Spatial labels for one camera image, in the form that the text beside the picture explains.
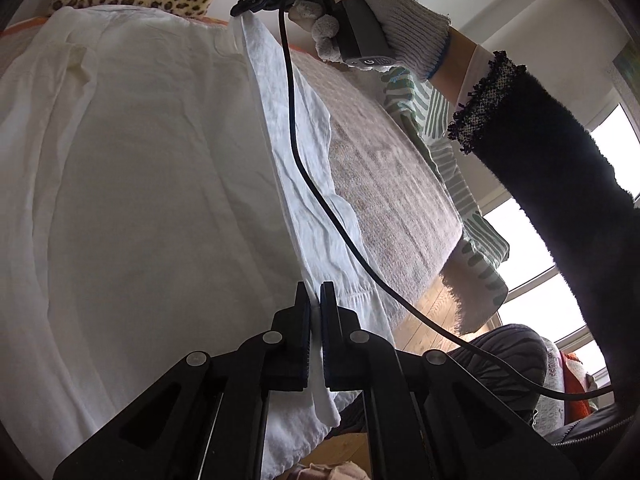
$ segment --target black arm cover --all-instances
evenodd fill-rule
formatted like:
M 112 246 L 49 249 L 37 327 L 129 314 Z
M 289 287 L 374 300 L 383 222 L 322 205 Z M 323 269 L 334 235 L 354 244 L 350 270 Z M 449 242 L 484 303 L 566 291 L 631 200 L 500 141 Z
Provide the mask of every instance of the black arm cover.
M 533 76 L 520 70 L 508 86 L 468 147 L 545 241 L 606 358 L 616 399 L 633 396 L 640 378 L 640 211 L 590 134 Z M 487 91 L 491 85 L 479 86 L 478 93 Z M 453 138 L 472 115 L 466 111 L 450 127 Z

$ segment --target work glove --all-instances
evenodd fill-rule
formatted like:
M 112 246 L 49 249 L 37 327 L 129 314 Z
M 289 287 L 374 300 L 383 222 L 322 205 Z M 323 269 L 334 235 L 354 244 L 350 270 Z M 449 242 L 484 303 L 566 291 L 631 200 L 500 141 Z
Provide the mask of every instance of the work glove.
M 399 64 L 421 80 L 430 78 L 446 53 L 450 19 L 416 0 L 365 1 L 380 22 Z M 324 14 L 321 5 L 297 0 L 289 11 L 289 18 L 311 32 L 321 59 L 340 61 L 340 53 L 332 42 L 338 32 L 338 21 Z

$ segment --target wrinkled fabric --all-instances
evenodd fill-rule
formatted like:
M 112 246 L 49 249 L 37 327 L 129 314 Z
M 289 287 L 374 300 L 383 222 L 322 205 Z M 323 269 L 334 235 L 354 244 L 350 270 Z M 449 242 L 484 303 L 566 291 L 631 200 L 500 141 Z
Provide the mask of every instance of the wrinkled fabric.
M 386 282 L 415 304 L 460 240 L 458 213 L 404 131 L 348 74 L 308 54 L 292 59 L 331 114 L 336 191 L 353 205 Z M 389 307 L 395 328 L 407 311 L 395 301 Z
M 333 280 L 392 340 L 389 300 L 292 166 L 280 47 L 244 20 L 238 48 L 160 10 L 64 8 L 0 79 L 0 419 L 44 479 L 188 352 L 268 330 L 300 279 Z M 303 160 L 366 254 L 328 113 L 296 83 Z M 272 396 L 264 478 L 353 397 L 324 388 L 317 328 L 310 387 Z

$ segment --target black power cord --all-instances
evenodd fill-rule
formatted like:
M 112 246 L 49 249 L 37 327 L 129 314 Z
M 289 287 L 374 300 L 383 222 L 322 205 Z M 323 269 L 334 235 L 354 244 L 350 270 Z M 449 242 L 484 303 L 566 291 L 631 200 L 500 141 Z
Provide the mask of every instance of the black power cord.
M 287 29 L 285 27 L 285 19 L 284 19 L 286 6 L 287 6 L 287 0 L 282 0 L 280 4 L 280 9 L 278 11 L 278 24 L 280 25 L 280 41 L 282 42 L 282 51 L 284 53 L 284 61 L 287 69 L 287 85 L 289 89 L 289 135 L 291 140 L 291 151 L 293 153 L 293 159 L 307 187 L 309 188 L 309 190 L 311 191 L 315 199 L 318 201 L 318 203 L 320 204 L 324 212 L 327 214 L 327 216 L 329 217 L 329 220 L 331 220 L 332 224 L 334 224 L 334 227 L 340 233 L 342 240 L 344 240 L 344 243 L 347 244 L 347 247 L 349 248 L 353 256 L 356 257 L 360 265 L 364 268 L 364 270 L 371 277 L 371 279 L 374 282 L 376 282 L 376 284 L 382 290 L 384 290 L 388 295 L 390 295 L 400 305 L 402 305 L 405 309 L 407 309 L 411 314 L 417 317 L 426 326 L 428 326 L 429 328 L 431 328 L 441 336 L 445 337 L 446 339 L 461 346 L 465 350 L 469 350 L 470 352 L 473 352 L 474 354 L 488 361 L 491 361 L 497 367 L 501 368 L 503 371 L 508 373 L 512 378 L 516 379 L 520 384 L 522 384 L 523 386 L 526 386 L 529 390 L 532 390 L 542 396 L 551 397 L 552 399 L 558 399 L 558 400 L 587 400 L 587 399 L 593 399 L 594 397 L 599 397 L 604 394 L 608 394 L 609 392 L 612 392 L 613 391 L 612 385 L 605 386 L 604 388 L 598 388 L 597 390 L 593 390 L 591 392 L 586 392 L 583 394 L 566 394 L 564 392 L 556 392 L 555 390 L 549 390 L 548 388 L 545 388 L 543 386 L 540 386 L 539 384 L 536 384 L 535 382 L 527 379 L 525 376 L 519 373 L 515 368 L 511 367 L 510 364 L 503 361 L 499 357 L 485 350 L 482 350 L 481 348 L 478 348 L 477 346 L 471 343 L 468 343 L 464 339 L 452 334 L 451 332 L 448 332 L 447 330 L 443 329 L 443 327 L 433 322 L 431 319 L 429 319 L 423 313 L 417 310 L 411 303 L 405 300 L 405 298 L 403 298 L 400 294 L 398 294 L 395 290 L 393 290 L 391 286 L 387 285 L 385 281 L 382 278 L 380 278 L 380 276 L 378 276 L 376 271 L 371 268 L 369 263 L 362 256 L 362 254 L 360 253 L 356 245 L 353 243 L 353 241 L 349 237 L 347 231 L 345 231 L 344 227 L 342 227 L 342 224 L 340 223 L 340 221 L 332 211 L 331 207 L 328 205 L 328 203 L 326 202 L 326 200 L 324 199 L 324 197 L 316 187 L 316 184 L 314 183 L 314 181 L 306 172 L 306 169 L 302 164 L 302 160 L 300 159 L 300 153 L 298 152 L 298 140 L 296 137 L 296 103 L 295 103 L 296 89 L 295 89 L 295 84 L 293 79 L 293 65 L 291 62 L 291 53 L 289 51 L 289 41 L 287 41 Z

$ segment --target orange trim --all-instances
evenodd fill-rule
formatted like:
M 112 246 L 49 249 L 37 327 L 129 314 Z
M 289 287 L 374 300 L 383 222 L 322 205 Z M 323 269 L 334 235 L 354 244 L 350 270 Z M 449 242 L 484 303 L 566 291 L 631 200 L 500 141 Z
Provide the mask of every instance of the orange trim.
M 584 388 L 580 380 L 569 370 L 566 365 L 568 360 L 581 362 L 575 354 L 565 354 L 560 352 L 562 358 L 562 374 L 564 375 L 564 390 L 568 394 L 583 394 Z M 591 407 L 588 400 L 566 400 L 564 402 L 564 423 L 571 424 L 576 420 L 581 420 L 591 414 Z
M 15 25 L 12 25 L 11 27 L 6 28 L 2 32 L 0 32 L 0 38 L 2 38 L 3 36 L 8 36 L 10 34 L 15 34 L 16 32 L 20 32 L 21 30 L 26 30 L 27 28 L 44 25 L 45 23 L 47 23 L 47 20 L 48 18 L 44 16 L 37 16 L 36 18 L 31 18 L 30 20 L 24 20 L 23 22 L 16 23 Z M 196 18 L 192 18 L 192 20 L 195 20 L 197 22 L 202 22 L 207 25 L 225 25 L 226 26 L 229 24 L 229 22 L 226 22 L 225 20 L 210 18 L 209 16 L 197 16 Z M 308 56 L 311 56 L 314 59 L 317 59 L 319 61 L 322 61 L 321 59 L 319 59 L 319 57 L 314 56 L 312 53 L 307 52 L 306 50 L 298 46 L 289 45 L 289 48 L 296 50 L 297 52 L 301 52 L 302 54 L 307 54 Z
M 8 36 L 10 34 L 15 34 L 16 32 L 20 32 L 21 30 L 26 30 L 27 28 L 37 27 L 39 25 L 44 25 L 47 23 L 48 18 L 44 16 L 38 16 L 37 18 L 31 18 L 30 20 L 25 20 L 20 23 L 16 23 L 9 28 L 6 28 L 2 32 L 0 32 L 0 38 L 3 36 Z
M 197 16 L 194 20 L 202 23 L 207 23 L 207 25 L 228 25 L 229 22 L 225 20 L 219 20 L 217 18 L 210 18 L 209 16 Z

